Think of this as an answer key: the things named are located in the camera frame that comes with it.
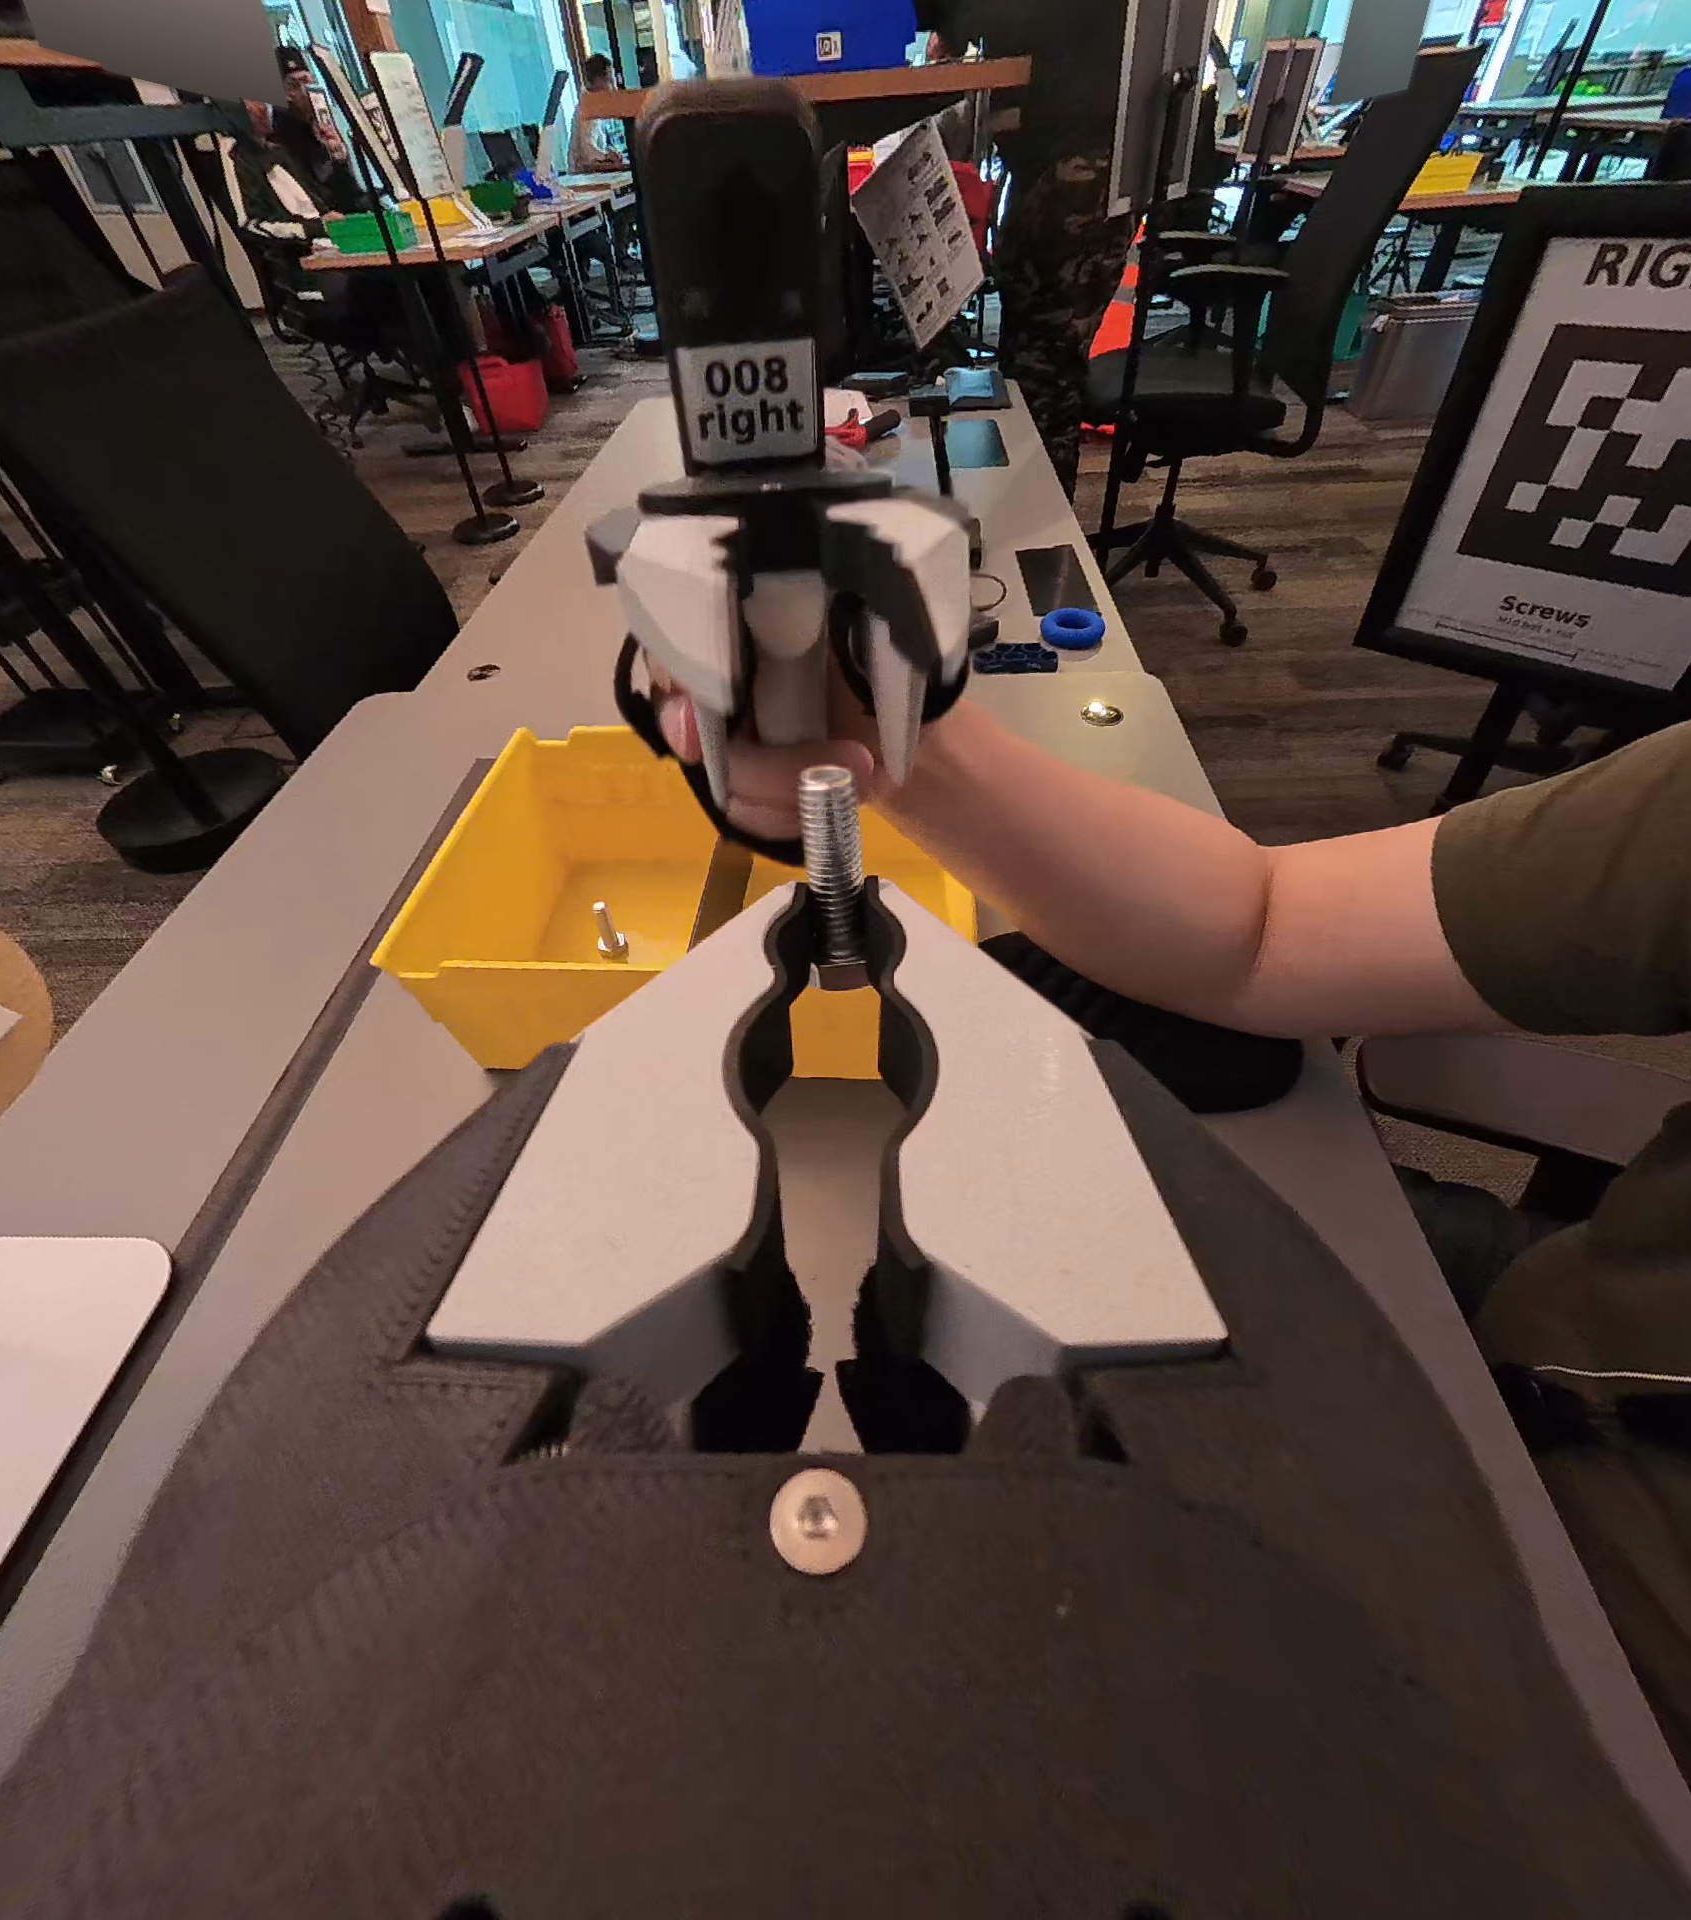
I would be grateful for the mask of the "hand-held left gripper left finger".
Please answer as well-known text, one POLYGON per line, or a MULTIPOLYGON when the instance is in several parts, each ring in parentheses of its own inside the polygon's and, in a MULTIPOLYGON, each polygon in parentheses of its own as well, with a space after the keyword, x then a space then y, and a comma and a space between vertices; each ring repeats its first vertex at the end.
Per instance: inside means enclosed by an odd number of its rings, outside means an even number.
POLYGON ((701 1447, 795 1447, 805 1299, 761 1106, 803 988, 787 881, 559 1048, 427 1343, 631 1379, 701 1447))

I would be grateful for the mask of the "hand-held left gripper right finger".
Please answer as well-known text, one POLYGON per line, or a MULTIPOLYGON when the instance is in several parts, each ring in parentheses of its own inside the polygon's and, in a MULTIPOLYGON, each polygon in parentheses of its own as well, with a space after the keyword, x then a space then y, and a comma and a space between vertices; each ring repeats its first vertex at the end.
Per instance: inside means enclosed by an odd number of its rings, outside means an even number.
POLYGON ((857 1294, 861 1449, 959 1451, 1011 1379, 1223 1354, 1103 1048, 897 885, 863 885, 861 929, 901 1106, 857 1294))

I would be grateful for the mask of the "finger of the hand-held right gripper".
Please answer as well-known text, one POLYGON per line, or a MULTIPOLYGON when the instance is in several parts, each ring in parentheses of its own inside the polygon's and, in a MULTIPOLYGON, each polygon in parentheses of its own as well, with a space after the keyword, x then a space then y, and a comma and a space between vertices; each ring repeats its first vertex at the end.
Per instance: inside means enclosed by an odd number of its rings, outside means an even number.
POLYGON ((693 707, 715 805, 729 797, 727 744, 747 694, 735 564, 741 535, 733 513, 649 513, 637 518, 617 559, 631 635, 693 707))
POLYGON ((923 730, 969 679, 969 527, 927 494, 833 507, 833 659, 875 731, 887 784, 903 784, 923 730))

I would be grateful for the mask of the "yellow plastic bin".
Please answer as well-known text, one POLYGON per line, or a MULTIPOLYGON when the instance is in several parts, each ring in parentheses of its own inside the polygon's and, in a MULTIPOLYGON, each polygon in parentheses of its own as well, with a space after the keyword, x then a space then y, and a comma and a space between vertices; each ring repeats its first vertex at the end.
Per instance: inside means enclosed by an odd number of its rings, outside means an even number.
POLYGON ((515 731, 399 906, 373 961, 479 1067, 571 1042, 683 957, 715 834, 681 769, 627 728, 515 731), (627 963, 595 950, 607 899, 627 963))

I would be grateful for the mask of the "person's right hand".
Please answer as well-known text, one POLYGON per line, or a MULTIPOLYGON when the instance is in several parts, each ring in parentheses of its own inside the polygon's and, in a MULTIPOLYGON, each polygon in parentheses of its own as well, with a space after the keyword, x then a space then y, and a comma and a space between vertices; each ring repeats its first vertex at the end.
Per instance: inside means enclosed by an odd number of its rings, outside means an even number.
MULTIPOLYGON (((663 755, 683 767, 699 766, 703 744, 687 692, 649 653, 637 655, 633 684, 645 694, 653 723, 663 740, 663 755)), ((905 805, 921 800, 937 750, 947 747, 953 725, 943 721, 919 736, 907 779, 885 766, 875 716, 857 695, 837 659, 827 659, 825 720, 819 736, 787 745, 765 744, 751 721, 733 730, 725 745, 725 792, 715 805, 727 825, 757 839, 783 842, 801 836, 799 779, 809 766, 835 763, 853 774, 857 800, 891 818, 905 818, 905 805)))

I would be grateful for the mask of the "black textured pad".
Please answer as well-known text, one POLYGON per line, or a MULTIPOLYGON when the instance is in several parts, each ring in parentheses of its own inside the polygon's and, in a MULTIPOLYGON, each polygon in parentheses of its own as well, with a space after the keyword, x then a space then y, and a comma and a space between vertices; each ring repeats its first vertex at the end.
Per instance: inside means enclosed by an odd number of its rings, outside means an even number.
POLYGON ((1119 1045, 1199 1116, 1271 1106, 1297 1086, 1299 1039, 1247 1033, 1123 996, 1055 959, 1019 929, 979 941, 1005 971, 1071 1017, 1091 1039, 1119 1045))

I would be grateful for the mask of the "tilted printed sheet board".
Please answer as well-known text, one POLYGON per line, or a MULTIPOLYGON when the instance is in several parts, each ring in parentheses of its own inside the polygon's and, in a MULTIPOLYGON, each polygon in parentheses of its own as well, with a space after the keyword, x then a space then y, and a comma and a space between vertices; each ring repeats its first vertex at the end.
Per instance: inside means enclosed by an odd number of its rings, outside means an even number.
POLYGON ((869 172, 851 187, 851 209, 891 285, 911 345, 925 350, 981 291, 981 254, 931 115, 887 135, 871 153, 869 172))

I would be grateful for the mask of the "blue plastic bin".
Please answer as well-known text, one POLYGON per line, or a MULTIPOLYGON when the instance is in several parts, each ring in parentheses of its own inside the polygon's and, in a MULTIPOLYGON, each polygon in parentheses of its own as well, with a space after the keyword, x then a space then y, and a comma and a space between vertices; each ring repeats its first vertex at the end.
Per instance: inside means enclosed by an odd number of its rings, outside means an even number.
POLYGON ((751 71, 799 78, 895 69, 921 26, 913 1, 743 1, 751 71))

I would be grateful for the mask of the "wooden standing desk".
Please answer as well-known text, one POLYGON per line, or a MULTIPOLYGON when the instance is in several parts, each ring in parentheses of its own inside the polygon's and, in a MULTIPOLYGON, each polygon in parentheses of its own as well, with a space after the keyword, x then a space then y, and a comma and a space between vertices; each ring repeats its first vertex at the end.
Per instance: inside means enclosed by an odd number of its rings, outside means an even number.
MULTIPOLYGON (((1029 57, 1001 59, 941 59, 889 68, 851 68, 793 74, 793 85, 811 103, 851 103, 885 99, 927 99, 951 94, 997 91, 1029 83, 1029 57)), ((591 121, 635 121, 651 98, 653 88, 587 88, 575 98, 575 117, 591 121)))

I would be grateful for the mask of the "red tote bag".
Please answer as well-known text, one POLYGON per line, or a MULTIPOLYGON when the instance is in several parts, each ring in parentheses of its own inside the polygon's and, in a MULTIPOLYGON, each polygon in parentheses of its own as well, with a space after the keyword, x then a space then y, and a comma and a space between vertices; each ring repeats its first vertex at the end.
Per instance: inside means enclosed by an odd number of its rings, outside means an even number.
POLYGON ((537 356, 479 354, 457 367, 473 427, 491 437, 535 434, 547 418, 549 391, 537 356))

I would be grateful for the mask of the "black mesh office chair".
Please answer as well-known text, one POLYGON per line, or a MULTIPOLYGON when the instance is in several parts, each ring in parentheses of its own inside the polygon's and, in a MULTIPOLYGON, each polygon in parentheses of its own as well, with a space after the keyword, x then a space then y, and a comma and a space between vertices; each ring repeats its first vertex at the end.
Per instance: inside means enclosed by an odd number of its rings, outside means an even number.
POLYGON ((415 690, 459 619, 199 266, 0 339, 0 461, 297 757, 415 690))

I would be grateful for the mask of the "grey waste bin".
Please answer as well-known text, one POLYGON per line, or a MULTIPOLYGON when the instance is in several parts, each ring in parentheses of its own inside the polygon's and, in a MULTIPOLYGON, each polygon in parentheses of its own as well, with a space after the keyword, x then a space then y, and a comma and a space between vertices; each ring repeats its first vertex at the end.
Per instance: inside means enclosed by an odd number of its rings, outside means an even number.
POLYGON ((1367 423, 1431 422, 1479 310, 1479 291, 1371 302, 1345 409, 1367 423))

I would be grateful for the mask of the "black round base stand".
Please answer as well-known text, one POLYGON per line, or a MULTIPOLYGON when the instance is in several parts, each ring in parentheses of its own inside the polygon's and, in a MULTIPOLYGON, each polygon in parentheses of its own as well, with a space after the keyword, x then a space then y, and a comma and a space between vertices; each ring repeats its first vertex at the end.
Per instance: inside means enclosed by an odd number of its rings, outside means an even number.
POLYGON ((143 769, 99 808, 97 829, 127 865, 151 874, 209 867, 279 792, 281 761, 257 747, 175 750, 163 717, 133 698, 53 588, 0 527, 0 583, 15 588, 67 668, 131 736, 143 769))

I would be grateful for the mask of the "black sign stand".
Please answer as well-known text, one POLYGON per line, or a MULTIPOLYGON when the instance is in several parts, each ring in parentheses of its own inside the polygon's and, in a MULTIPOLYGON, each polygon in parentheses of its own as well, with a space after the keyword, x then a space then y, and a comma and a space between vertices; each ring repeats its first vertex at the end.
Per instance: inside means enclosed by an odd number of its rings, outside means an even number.
POLYGON ((1449 755, 1453 767, 1431 801, 1433 814, 1481 797, 1491 774, 1547 778, 1575 761, 1573 740, 1593 720, 1583 698, 1527 684, 1499 684, 1469 733, 1397 731, 1375 755, 1377 769, 1403 772, 1413 755, 1449 755))

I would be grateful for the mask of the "black framed marker sign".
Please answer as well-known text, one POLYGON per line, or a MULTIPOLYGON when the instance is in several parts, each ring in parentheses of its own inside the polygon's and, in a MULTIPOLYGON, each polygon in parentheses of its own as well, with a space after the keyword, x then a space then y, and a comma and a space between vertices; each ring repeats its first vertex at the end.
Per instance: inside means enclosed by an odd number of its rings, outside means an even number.
POLYGON ((1355 643, 1691 699, 1691 181, 1511 207, 1355 643))

